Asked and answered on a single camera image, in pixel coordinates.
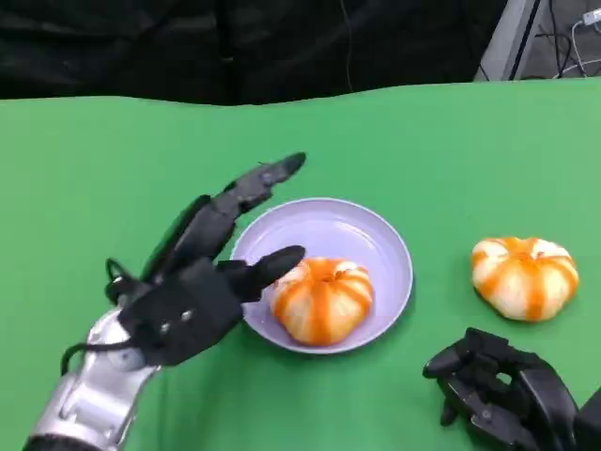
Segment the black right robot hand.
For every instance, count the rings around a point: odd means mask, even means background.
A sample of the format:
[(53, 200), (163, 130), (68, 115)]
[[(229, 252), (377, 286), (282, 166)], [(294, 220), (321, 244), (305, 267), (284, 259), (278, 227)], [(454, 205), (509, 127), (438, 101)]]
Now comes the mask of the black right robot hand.
[(440, 424), (462, 418), (494, 450), (575, 450), (578, 406), (556, 370), (498, 335), (469, 328), (426, 363), (444, 400)]

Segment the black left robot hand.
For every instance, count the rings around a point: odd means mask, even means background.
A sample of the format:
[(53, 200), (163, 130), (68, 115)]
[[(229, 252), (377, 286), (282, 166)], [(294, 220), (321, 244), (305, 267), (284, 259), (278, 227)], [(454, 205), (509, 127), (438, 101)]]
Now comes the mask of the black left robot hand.
[(272, 196), (272, 188), (295, 175), (303, 152), (262, 163), (218, 194), (201, 194), (175, 220), (142, 274), (106, 263), (108, 299), (121, 305), (118, 322), (148, 365), (175, 366), (221, 341), (243, 318), (243, 306), (304, 258), (300, 245), (261, 257), (216, 258), (232, 238), (236, 221)]

